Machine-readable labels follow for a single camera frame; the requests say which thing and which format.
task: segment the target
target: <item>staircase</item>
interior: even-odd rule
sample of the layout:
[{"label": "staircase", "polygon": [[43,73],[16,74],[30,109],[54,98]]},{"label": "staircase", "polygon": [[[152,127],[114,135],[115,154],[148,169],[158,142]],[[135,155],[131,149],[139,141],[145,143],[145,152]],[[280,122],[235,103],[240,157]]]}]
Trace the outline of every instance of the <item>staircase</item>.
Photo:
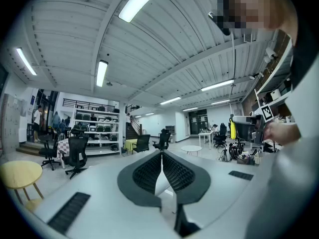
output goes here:
[{"label": "staircase", "polygon": [[137,139],[138,134],[130,124],[129,126],[126,126],[126,140],[131,140],[131,139]]},{"label": "staircase", "polygon": [[26,142],[26,143],[21,143],[20,147],[16,148],[15,150],[18,152],[22,152],[25,154],[30,154],[33,156],[40,156],[39,151],[44,148],[43,144],[39,143],[33,143],[33,142]]}]

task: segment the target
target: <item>railing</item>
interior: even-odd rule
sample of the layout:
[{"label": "railing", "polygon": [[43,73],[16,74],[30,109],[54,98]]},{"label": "railing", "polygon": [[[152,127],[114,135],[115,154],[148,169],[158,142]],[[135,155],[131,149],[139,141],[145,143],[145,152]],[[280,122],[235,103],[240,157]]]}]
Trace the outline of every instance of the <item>railing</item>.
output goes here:
[{"label": "railing", "polygon": [[126,113],[130,113],[131,111],[135,111],[137,109],[141,108],[141,106],[134,106],[134,105],[130,105],[126,107]]},{"label": "railing", "polygon": [[83,109],[91,110],[92,108],[98,108],[98,107],[104,107],[106,112],[113,112],[115,106],[109,106],[109,105],[103,105],[103,104],[96,104],[96,103],[90,103],[90,102],[84,102],[84,101],[77,101],[72,99],[63,99],[63,106],[66,107],[78,107],[83,106]]},{"label": "railing", "polygon": [[142,135],[142,124],[138,124],[133,117],[131,117],[131,125],[138,135]]}]

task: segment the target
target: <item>white round table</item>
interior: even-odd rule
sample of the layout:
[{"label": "white round table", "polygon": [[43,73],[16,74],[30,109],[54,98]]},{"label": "white round table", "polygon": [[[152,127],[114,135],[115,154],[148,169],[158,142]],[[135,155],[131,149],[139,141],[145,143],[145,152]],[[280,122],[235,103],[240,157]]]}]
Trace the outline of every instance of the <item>white round table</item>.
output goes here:
[{"label": "white round table", "polygon": [[196,146],[196,145],[186,145],[186,146],[183,146],[180,149],[183,150],[183,151],[186,151],[186,154],[190,154],[190,155],[191,155],[192,152],[197,151],[197,156],[198,156],[198,152],[202,149],[202,147]]}]

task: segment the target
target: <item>round table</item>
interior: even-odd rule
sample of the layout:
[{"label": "round table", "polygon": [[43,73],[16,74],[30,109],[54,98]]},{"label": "round table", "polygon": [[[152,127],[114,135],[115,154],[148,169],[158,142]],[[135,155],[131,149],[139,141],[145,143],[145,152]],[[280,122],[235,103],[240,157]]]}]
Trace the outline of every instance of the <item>round table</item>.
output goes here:
[{"label": "round table", "polygon": [[186,154],[190,154],[190,155],[191,155],[192,152],[197,151],[197,156],[198,156],[198,152],[202,149],[202,147],[196,146],[196,145],[186,145],[186,146],[183,146],[180,149],[183,150],[183,151],[186,151]]},{"label": "round table", "polygon": [[43,195],[35,184],[41,175],[42,167],[32,161],[11,161],[0,166],[0,177],[3,184],[9,189],[14,189],[14,192],[21,204],[23,203],[17,189],[23,189],[26,198],[29,201],[32,201],[25,190],[25,187],[30,186],[31,184],[34,185],[36,191],[43,199]]}]

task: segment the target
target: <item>office chair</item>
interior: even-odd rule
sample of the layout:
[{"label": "office chair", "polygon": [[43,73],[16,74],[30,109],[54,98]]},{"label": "office chair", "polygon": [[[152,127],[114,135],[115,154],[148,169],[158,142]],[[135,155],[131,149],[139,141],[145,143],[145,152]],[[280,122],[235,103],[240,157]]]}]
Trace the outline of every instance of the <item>office chair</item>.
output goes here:
[{"label": "office chair", "polygon": [[159,143],[156,143],[156,141],[152,141],[154,143],[153,146],[155,147],[155,149],[160,149],[160,150],[168,149],[169,137],[170,137],[170,132],[161,133],[159,136]]},{"label": "office chair", "polygon": [[53,168],[53,163],[57,163],[59,165],[61,165],[61,162],[58,162],[58,161],[54,161],[53,158],[55,158],[57,156],[57,151],[58,151],[58,137],[57,135],[55,135],[55,140],[54,140],[54,144],[53,144],[53,149],[50,149],[49,148],[49,140],[43,140],[41,141],[43,144],[44,144],[44,148],[42,148],[40,151],[39,151],[39,155],[41,156],[45,156],[45,158],[48,158],[49,160],[45,160],[45,161],[42,161],[42,167],[47,165],[47,164],[50,164],[51,167],[52,167],[52,171],[54,171],[54,168]]},{"label": "office chair", "polygon": [[62,159],[66,164],[70,166],[74,166],[72,170],[67,170],[65,173],[68,175],[69,172],[72,172],[70,179],[76,174],[80,173],[81,171],[85,170],[82,168],[85,166],[88,157],[85,154],[86,144],[88,143],[89,138],[86,136],[72,136],[69,138],[69,152],[70,155],[65,157],[62,154]]},{"label": "office chair", "polygon": [[216,146],[216,148],[218,146],[223,146],[225,147],[225,144],[226,144],[226,132],[227,132],[227,127],[225,126],[224,123],[222,123],[220,125],[220,131],[219,131],[219,135],[216,135],[214,137],[214,140],[215,140],[215,144],[214,146]]},{"label": "office chair", "polygon": [[138,135],[138,141],[136,144],[132,143],[132,145],[135,145],[136,148],[133,148],[132,150],[132,154],[133,151],[135,150],[137,153],[141,152],[141,151],[146,151],[146,150],[150,150],[149,148],[149,140],[150,140],[150,134],[142,134],[142,135]]}]

